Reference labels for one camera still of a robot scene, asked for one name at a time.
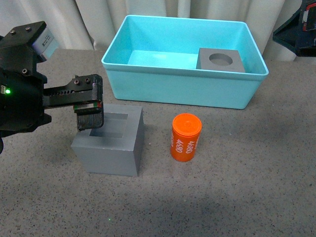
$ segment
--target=gray cube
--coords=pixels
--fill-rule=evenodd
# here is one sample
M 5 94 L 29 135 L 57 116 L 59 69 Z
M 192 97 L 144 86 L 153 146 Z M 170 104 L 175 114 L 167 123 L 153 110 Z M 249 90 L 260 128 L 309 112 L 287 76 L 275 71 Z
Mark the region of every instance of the gray cube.
M 87 172 L 137 176 L 144 142 L 141 106 L 104 105 L 104 125 L 71 145 Z
M 197 69 L 244 73 L 237 50 L 200 48 L 197 58 Z

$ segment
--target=white curtain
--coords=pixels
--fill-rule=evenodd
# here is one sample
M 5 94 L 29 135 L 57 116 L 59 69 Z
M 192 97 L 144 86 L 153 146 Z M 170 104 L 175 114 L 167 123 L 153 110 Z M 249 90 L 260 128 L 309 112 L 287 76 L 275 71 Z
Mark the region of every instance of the white curtain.
M 106 50 L 124 17 L 154 15 L 246 22 L 265 60 L 309 61 L 272 41 L 301 0 L 1 0 L 0 35 L 45 21 L 61 48 Z

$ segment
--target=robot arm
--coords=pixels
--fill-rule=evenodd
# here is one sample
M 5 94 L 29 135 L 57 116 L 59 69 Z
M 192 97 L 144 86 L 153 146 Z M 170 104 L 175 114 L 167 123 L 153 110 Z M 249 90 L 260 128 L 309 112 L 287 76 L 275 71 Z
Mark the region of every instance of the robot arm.
M 316 57 L 316 0 L 303 0 L 293 16 L 274 31 L 273 41 L 298 57 Z
M 2 137 L 33 132 L 51 122 L 45 109 L 74 106 L 78 130 L 103 125 L 103 81 L 99 75 L 76 76 L 67 85 L 46 88 L 37 72 L 58 43 L 45 22 L 13 28 L 0 37 L 0 153 Z

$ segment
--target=plastic bin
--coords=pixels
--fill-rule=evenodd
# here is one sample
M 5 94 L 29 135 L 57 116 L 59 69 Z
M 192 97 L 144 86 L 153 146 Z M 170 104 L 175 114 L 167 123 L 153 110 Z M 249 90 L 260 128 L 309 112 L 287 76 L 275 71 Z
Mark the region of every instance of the plastic bin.
M 238 50 L 245 73 L 196 69 L 200 48 Z M 268 75 L 243 22 L 134 16 L 102 58 L 117 99 L 244 109 Z

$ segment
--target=orange can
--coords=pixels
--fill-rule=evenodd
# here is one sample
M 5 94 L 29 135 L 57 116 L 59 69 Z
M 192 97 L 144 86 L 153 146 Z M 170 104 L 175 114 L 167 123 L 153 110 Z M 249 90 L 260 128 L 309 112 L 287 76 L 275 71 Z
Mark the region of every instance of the orange can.
M 170 153 L 177 161 L 190 161 L 196 151 L 202 122 L 192 114 L 177 115 L 172 122 Z

